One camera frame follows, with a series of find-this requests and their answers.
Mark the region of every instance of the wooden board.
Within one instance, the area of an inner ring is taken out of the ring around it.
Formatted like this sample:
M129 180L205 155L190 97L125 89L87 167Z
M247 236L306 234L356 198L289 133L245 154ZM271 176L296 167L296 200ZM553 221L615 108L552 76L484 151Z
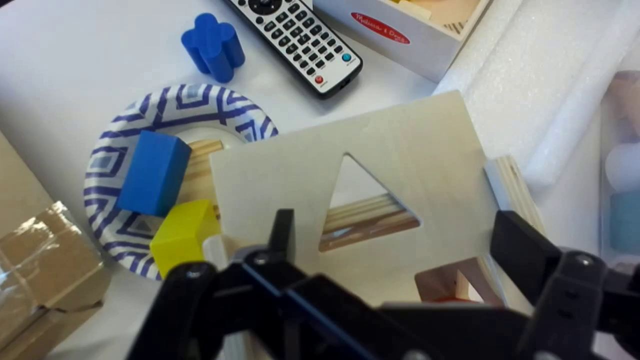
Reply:
M344 155L362 164L420 225L320 252ZM212 155L229 249L263 243L278 208L296 209L296 264L369 304L420 300L417 271L484 256L495 201L460 93L426 97Z
M417 218L393 201L389 193L329 208L323 219L320 252L364 241L420 225Z
M484 301L503 305L486 278L484 264L478 257L446 264L415 274L415 285L423 301Z
M187 146L192 147L192 154L187 157L187 165L185 165L183 180L179 185L178 204L207 198L215 206L210 155L213 151L224 149L224 142L221 140L197 140Z

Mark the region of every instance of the remote control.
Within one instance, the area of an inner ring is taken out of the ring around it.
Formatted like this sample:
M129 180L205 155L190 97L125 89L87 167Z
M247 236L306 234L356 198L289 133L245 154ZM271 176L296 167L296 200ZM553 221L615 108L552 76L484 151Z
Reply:
M362 58L302 0L226 0L320 96L344 87Z

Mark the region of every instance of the paper plate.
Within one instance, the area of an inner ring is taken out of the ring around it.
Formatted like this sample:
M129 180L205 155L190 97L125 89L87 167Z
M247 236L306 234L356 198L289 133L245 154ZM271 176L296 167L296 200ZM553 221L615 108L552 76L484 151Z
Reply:
M260 142L278 133L247 97L212 83L179 83L145 93L118 114L90 154L84 208L103 252L129 271L160 278L148 252L153 227L141 214L116 208L138 133L168 132L185 142L219 138L224 146Z

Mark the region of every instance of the wooden shape sorter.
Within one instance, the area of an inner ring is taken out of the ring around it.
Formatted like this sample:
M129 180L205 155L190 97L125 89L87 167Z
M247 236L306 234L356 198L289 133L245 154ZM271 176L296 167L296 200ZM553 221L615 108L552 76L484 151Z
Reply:
M322 249L344 157L420 223ZM265 243L276 209L294 208L296 265L379 304L420 301L415 274L487 252L495 201L484 162L462 96L443 93L215 151L212 170L232 249Z

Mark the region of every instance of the red label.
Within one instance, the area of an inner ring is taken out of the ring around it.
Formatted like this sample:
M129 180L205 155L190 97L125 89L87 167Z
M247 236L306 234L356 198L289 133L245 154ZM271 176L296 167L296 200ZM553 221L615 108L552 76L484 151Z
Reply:
M359 14L359 11L351 11L351 18L356 22L359 22L364 27L375 32L375 33L381 33L383 38L388 39L393 39L393 41L400 41L400 43L409 43L409 39L397 32L396 27L371 18L371 16L366 16L366 14Z

